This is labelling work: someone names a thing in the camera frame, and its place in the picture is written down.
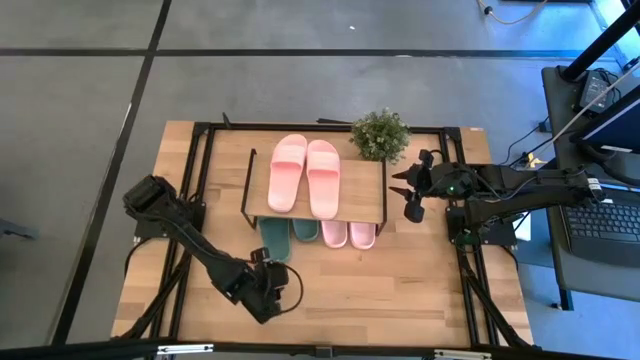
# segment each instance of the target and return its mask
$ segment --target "green plant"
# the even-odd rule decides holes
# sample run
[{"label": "green plant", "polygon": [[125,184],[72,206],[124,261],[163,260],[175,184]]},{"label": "green plant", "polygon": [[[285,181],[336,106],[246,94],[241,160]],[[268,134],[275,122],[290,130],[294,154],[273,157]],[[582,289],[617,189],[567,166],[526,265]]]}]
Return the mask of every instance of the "green plant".
[{"label": "green plant", "polygon": [[404,159],[402,152],[409,145],[409,126],[400,120],[398,113],[372,112],[353,123],[350,142],[360,149],[365,160],[386,160],[396,164]]}]

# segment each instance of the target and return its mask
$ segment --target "wooden tabletop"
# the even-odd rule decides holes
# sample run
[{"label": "wooden tabletop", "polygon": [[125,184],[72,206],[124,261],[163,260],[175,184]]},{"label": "wooden tabletop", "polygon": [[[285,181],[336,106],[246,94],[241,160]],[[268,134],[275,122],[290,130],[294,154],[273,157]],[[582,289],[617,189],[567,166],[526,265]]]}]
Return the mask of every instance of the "wooden tabletop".
[{"label": "wooden tabletop", "polygon": [[[154,174],[179,189],[189,149],[192,122],[167,123]],[[262,246],[259,232],[240,214],[250,148],[268,153],[281,131],[218,130],[207,177],[207,212],[203,234],[218,249],[246,258]],[[348,133],[305,133],[331,142],[343,159],[358,159]],[[490,163],[484,130],[462,128],[468,163]],[[204,145],[199,146],[196,169]],[[451,154],[453,144],[449,145]],[[391,175],[417,162],[420,149],[439,149],[435,135],[412,135],[406,159],[389,165],[387,184],[406,187]],[[192,179],[195,189],[197,174]],[[204,267],[192,262],[179,338],[239,343],[330,344],[379,346],[469,345],[455,248],[447,241],[446,201],[424,199],[425,218],[404,218],[401,196],[388,191],[388,222],[374,247],[361,251],[347,244],[330,249],[319,239],[292,240],[290,265],[304,280],[305,296],[295,311],[259,325],[242,306],[234,306],[212,286]],[[128,330],[155,296],[167,240],[152,240],[134,254],[126,277],[113,335]],[[513,259],[498,247],[483,247],[491,295],[518,334],[532,342],[529,321]],[[299,295],[291,281],[283,292],[284,308]],[[481,304],[475,299],[480,339],[487,341]],[[166,334],[172,299],[165,309]]]}]

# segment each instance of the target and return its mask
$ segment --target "pink slide sandal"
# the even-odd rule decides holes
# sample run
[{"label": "pink slide sandal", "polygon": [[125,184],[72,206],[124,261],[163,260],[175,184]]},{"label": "pink slide sandal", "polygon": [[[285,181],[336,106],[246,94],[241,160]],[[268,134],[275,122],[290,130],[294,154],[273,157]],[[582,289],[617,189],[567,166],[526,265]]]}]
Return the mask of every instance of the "pink slide sandal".
[{"label": "pink slide sandal", "polygon": [[293,208],[306,152],[307,139],[299,134],[285,136],[273,150],[267,196],[273,211],[287,212]]},{"label": "pink slide sandal", "polygon": [[351,245],[360,250],[367,250],[376,242],[376,224],[349,223]]},{"label": "pink slide sandal", "polygon": [[324,243],[330,248],[341,248],[347,243],[347,223],[344,221],[321,221]]},{"label": "pink slide sandal", "polygon": [[311,213],[320,220],[333,219],[340,194],[340,156],[333,145],[324,140],[309,143],[307,178]]}]

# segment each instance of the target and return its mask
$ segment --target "white cable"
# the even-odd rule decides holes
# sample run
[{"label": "white cable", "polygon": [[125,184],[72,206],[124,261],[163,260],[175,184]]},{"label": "white cable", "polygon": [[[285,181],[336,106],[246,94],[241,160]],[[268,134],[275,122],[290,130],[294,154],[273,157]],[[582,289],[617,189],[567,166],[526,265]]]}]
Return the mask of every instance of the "white cable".
[{"label": "white cable", "polygon": [[[527,15],[521,17],[518,20],[514,20],[514,21],[505,21],[500,19],[499,17],[497,17],[493,11],[489,11],[488,15],[491,15],[491,17],[493,17],[497,22],[504,24],[504,25],[513,25],[513,24],[517,24],[522,20],[525,20],[526,18],[532,16],[533,14],[537,13],[538,11],[540,11],[540,9],[542,9],[542,7],[548,2],[549,0],[544,0],[542,1],[540,4],[536,5],[535,8],[533,8],[533,10],[531,10],[530,13],[528,13]],[[480,6],[482,7],[482,10],[484,11],[484,9],[488,8],[487,4],[484,3],[484,1],[482,0],[478,0],[478,4],[480,4]]]},{"label": "white cable", "polygon": [[[629,69],[629,71],[627,71],[626,74],[622,75],[618,80],[616,80],[613,84],[609,85],[608,88],[606,88],[602,93],[600,93],[600,95],[596,96],[593,100],[591,100],[591,102],[589,104],[587,104],[587,106],[585,106],[584,108],[582,108],[582,110],[580,110],[580,112],[578,112],[576,114],[576,116],[573,117],[573,119],[571,119],[571,121],[569,121],[567,123],[567,125],[565,125],[562,130],[558,131],[558,133],[551,138],[551,141],[549,141],[549,143],[547,144],[547,146],[545,146],[544,148],[542,148],[542,150],[540,150],[540,152],[538,154],[542,155],[551,145],[553,145],[553,143],[556,142],[556,140],[558,140],[558,138],[560,136],[562,136],[562,134],[564,134],[565,131],[567,131],[567,129],[576,121],[580,118],[580,116],[582,116],[582,114],[584,114],[585,111],[589,110],[591,108],[591,106],[593,106],[593,104],[595,104],[596,102],[598,102],[598,100],[600,100],[600,98],[602,98],[603,96],[605,96],[606,94],[609,93],[609,91],[611,91],[611,89],[615,88],[616,85],[618,85],[618,83],[620,83],[624,78],[626,78],[627,76],[629,76],[631,73],[633,73],[638,67],[640,67],[640,62],[635,64],[631,69]],[[533,160],[535,160],[535,156],[532,156],[531,161],[529,161],[529,163],[527,163],[527,167],[529,167],[529,165],[531,165],[531,163],[533,162]]]}]

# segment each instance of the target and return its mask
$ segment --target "teal slipper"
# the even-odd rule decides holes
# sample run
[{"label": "teal slipper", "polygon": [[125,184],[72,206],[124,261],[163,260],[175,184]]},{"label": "teal slipper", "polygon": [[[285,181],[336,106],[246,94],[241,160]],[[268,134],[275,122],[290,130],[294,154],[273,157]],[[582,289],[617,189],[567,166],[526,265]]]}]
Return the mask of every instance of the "teal slipper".
[{"label": "teal slipper", "polygon": [[289,220],[282,218],[259,217],[260,235],[264,246],[269,249],[271,260],[287,262],[291,256],[289,238]]},{"label": "teal slipper", "polygon": [[303,242],[310,242],[318,237],[320,226],[317,220],[292,219],[293,232],[296,237]]}]

